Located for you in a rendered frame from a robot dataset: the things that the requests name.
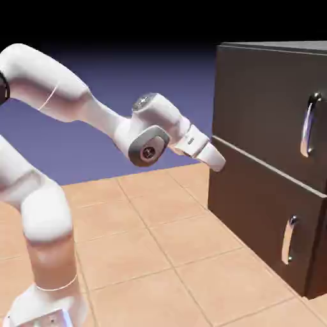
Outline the large dark cabinet door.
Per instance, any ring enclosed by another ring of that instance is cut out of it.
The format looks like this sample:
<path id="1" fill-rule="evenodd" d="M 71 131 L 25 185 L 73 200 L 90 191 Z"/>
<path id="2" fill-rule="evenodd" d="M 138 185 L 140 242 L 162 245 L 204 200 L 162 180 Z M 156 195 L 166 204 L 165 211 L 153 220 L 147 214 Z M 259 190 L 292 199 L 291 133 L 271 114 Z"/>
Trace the large dark cabinet door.
<path id="1" fill-rule="evenodd" d="M 327 49 L 222 44 L 213 134 L 319 192 L 327 192 Z M 309 96 L 310 156 L 300 153 Z"/>

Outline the dark wood cabinet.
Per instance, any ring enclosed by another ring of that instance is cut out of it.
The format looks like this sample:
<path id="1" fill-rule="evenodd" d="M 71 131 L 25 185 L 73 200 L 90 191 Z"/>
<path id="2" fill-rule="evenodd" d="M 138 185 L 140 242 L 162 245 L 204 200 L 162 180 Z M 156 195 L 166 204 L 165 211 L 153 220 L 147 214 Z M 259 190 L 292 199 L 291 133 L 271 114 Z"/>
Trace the dark wood cabinet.
<path id="1" fill-rule="evenodd" d="M 327 294 L 327 40 L 217 48 L 208 208 L 299 295 Z"/>

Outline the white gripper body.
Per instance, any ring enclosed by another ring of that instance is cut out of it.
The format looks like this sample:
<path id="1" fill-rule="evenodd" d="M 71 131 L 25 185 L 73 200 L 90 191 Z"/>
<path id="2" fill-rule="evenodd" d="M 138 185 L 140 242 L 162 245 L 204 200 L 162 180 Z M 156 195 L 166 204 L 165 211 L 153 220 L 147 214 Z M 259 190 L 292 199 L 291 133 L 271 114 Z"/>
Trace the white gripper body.
<path id="1" fill-rule="evenodd" d="M 225 165 L 225 158 L 210 142 L 203 147 L 197 159 L 215 172 L 220 172 Z"/>

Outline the small dark cabinet door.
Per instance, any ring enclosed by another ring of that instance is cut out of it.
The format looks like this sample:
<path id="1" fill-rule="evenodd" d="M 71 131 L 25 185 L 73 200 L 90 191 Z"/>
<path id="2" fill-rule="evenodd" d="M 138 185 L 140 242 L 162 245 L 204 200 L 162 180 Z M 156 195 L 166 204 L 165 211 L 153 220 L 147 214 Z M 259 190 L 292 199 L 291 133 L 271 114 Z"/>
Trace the small dark cabinet door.
<path id="1" fill-rule="evenodd" d="M 208 208 L 299 295 L 327 294 L 327 195 L 268 168 L 218 139 L 225 156 L 209 174 Z M 292 261 L 281 260 L 288 219 L 296 215 Z"/>

